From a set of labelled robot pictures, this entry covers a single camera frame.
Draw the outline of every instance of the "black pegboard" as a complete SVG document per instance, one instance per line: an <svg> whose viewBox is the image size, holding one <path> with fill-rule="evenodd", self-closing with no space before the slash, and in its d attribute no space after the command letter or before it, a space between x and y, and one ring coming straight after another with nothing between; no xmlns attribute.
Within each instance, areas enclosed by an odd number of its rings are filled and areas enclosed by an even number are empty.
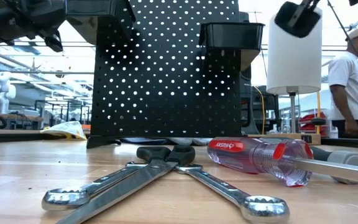
<svg viewBox="0 0 358 224"><path fill-rule="evenodd" d="M202 71L198 46L201 23L239 21L237 1L130 2L131 43L96 48L91 135L240 136L239 72Z"/></svg>

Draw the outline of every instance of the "white robot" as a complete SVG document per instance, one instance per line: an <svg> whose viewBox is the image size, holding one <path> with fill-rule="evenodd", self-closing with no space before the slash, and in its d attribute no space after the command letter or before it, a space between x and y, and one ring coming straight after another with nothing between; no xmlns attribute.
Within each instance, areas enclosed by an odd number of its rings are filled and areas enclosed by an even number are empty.
<svg viewBox="0 0 358 224"><path fill-rule="evenodd" d="M9 100L16 97L16 87L11 84L11 72L0 72L0 114L7 114Z"/></svg>

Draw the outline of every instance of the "scissor blade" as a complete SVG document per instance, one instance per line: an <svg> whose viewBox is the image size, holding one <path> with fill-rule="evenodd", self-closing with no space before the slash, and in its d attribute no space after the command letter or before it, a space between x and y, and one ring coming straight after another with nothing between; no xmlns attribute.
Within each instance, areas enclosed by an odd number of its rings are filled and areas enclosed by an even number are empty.
<svg viewBox="0 0 358 224"><path fill-rule="evenodd" d="M107 189L89 203L77 208L56 224L78 224L87 221L93 216L101 213L105 209L120 202L137 190L146 186L151 181L165 175L177 165L176 162L164 162L162 160L152 160L147 166L139 169L131 176L122 180L120 183Z"/></svg>

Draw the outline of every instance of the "gray tool handle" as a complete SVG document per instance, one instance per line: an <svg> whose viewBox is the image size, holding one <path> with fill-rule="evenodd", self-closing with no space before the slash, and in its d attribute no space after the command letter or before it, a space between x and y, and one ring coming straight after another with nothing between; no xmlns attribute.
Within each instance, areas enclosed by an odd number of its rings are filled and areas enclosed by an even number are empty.
<svg viewBox="0 0 358 224"><path fill-rule="evenodd" d="M106 188L120 182L125 179L129 175L132 175L134 172L142 168L141 166L130 166L125 167L123 169L117 170L112 174L101 177L90 184L86 184L82 186L82 188L86 189L89 195L98 194L104 191Z"/></svg>
<svg viewBox="0 0 358 224"><path fill-rule="evenodd" d="M189 164L187 166L177 166L177 172L191 175L240 208L244 199L250 196L249 194L237 189L235 186L230 185L207 172L204 172L203 166L201 165Z"/></svg>

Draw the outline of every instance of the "man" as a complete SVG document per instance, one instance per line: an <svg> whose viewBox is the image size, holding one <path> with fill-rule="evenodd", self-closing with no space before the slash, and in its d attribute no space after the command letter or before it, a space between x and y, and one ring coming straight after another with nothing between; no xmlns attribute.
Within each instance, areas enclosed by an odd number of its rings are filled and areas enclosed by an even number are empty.
<svg viewBox="0 0 358 224"><path fill-rule="evenodd" d="M349 33L346 52L335 57L328 67L332 93L330 119L339 138L358 138L358 28Z"/></svg>

